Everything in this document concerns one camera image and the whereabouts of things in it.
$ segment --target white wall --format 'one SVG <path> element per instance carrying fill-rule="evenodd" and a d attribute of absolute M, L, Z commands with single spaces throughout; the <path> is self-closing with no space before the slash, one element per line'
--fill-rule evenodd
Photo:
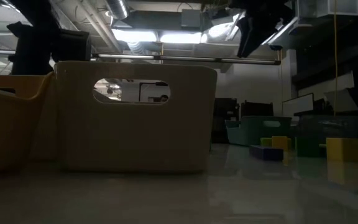
<path fill-rule="evenodd" d="M 121 86 L 121 100 L 127 102 L 139 101 L 139 83 L 123 83 Z M 170 96 L 170 89 L 168 86 L 155 86 L 144 84 L 142 85 L 142 94 L 140 95 L 141 102 L 148 102 L 149 97 L 160 97 L 161 95 Z"/>
<path fill-rule="evenodd" d="M 280 69 L 280 66 L 273 65 L 234 64 L 226 73 L 216 70 L 218 73 L 216 98 L 237 98 L 240 104 L 245 100 L 273 103 L 275 115 L 280 116 L 283 101 Z M 286 92 L 288 99 L 285 100 L 289 100 L 291 90 Z M 162 94 L 169 96 L 169 87 L 143 85 L 141 101 L 147 101 L 150 96 L 159 97 Z M 122 101 L 138 102 L 139 84 L 124 83 L 121 97 Z"/>
<path fill-rule="evenodd" d="M 225 81 L 226 97 L 239 103 L 273 103 L 275 115 L 281 115 L 280 66 L 234 64 Z"/>
<path fill-rule="evenodd" d="M 345 88 L 353 88 L 354 80 L 353 80 L 353 72 L 349 72 L 345 75 L 341 75 L 338 77 L 338 90 L 343 90 Z M 335 91 L 335 79 L 328 80 L 308 88 L 304 88 L 299 90 L 299 95 L 307 95 L 310 93 L 314 94 L 314 100 L 319 100 L 324 98 L 324 93 Z"/>

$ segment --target glossy floor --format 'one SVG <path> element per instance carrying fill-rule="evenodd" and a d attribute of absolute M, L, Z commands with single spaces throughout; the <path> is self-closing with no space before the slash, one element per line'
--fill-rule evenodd
<path fill-rule="evenodd" d="M 197 175 L 0 175 L 0 223 L 358 223 L 358 164 L 213 145 Z"/>

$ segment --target ceiling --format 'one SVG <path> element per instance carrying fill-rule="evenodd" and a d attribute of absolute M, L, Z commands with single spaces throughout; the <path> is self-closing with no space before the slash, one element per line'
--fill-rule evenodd
<path fill-rule="evenodd" d="M 92 51 L 94 53 L 116 53 L 112 49 L 111 44 L 106 43 L 106 39 L 101 37 L 100 32 L 98 32 L 94 26 L 87 19 L 86 13 L 82 7 L 79 7 L 79 0 L 50 0 L 55 11 L 55 14 L 60 21 L 60 24 L 65 29 L 71 30 L 83 30 L 87 31 L 91 35 L 91 44 Z M 108 10 L 106 8 L 105 0 L 88 0 L 89 6 L 86 6 L 85 9 L 89 12 L 90 7 L 93 8 L 98 14 L 98 17 L 104 23 L 104 26 L 109 30 L 111 25 L 111 18 L 106 14 Z M 152 12 L 163 12 L 163 13 L 180 13 L 183 9 L 196 9 L 202 10 L 205 13 L 214 11 L 216 8 L 224 8 L 227 5 L 227 1 L 212 1 L 212 0 L 187 0 L 186 2 L 181 2 L 180 0 L 130 0 L 127 1 L 128 5 L 131 8 L 131 13 L 134 12 L 144 12 L 147 16 L 149 13 L 152 15 Z M 324 18 L 322 24 L 327 24 L 326 21 L 330 21 L 328 18 Z M 2 7 L 0 6 L 0 49 L 3 50 L 14 50 L 16 47 L 17 39 L 10 34 L 6 26 L 10 23 L 21 21 L 22 23 L 28 24 L 25 17 L 17 10 L 11 7 Z M 208 44 L 157 44 L 159 47 L 158 51 L 163 52 L 164 55 L 177 55 L 177 56 L 198 56 L 198 57 L 228 57 L 236 58 L 237 48 L 239 45 L 241 33 L 238 32 L 233 40 L 225 41 L 224 38 L 216 38 L 212 41 L 208 41 Z M 282 35 L 278 39 L 278 42 L 282 45 L 291 48 L 292 46 L 297 46 L 300 36 L 290 36 L 288 33 Z M 122 50 L 129 50 L 125 42 L 119 42 L 119 47 Z M 253 52 L 249 58 L 259 58 L 259 59 L 270 59 L 276 60 L 277 53 L 270 49 L 267 45 L 261 45 L 255 52 Z M 7 57 L 0 56 L 0 67 L 4 67 L 8 63 Z M 170 62 L 170 63 L 185 63 L 189 64 L 190 62 Z M 198 63 L 194 62 L 193 64 L 206 65 L 212 68 L 227 68 L 227 65 L 220 63 Z M 6 68 L 5 72 L 9 72 L 10 66 Z"/>

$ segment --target teal container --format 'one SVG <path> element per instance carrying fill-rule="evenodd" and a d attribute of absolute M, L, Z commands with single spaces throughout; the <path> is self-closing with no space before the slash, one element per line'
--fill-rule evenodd
<path fill-rule="evenodd" d="M 260 138 L 289 136 L 291 118 L 274 116 L 243 116 L 241 121 L 226 121 L 230 144 L 259 145 Z"/>
<path fill-rule="evenodd" d="M 320 149 L 318 138 L 296 137 L 295 150 L 298 157 L 326 157 Z"/>

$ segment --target ductwork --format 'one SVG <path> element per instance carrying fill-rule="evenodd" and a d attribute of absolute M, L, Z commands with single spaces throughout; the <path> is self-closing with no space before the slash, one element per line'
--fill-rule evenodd
<path fill-rule="evenodd" d="M 115 19 L 125 19 L 129 16 L 129 6 L 126 0 L 106 0 L 107 7 Z"/>
<path fill-rule="evenodd" d="M 144 46 L 140 42 L 128 42 L 128 47 L 133 54 L 147 55 L 148 50 L 144 49 Z"/>

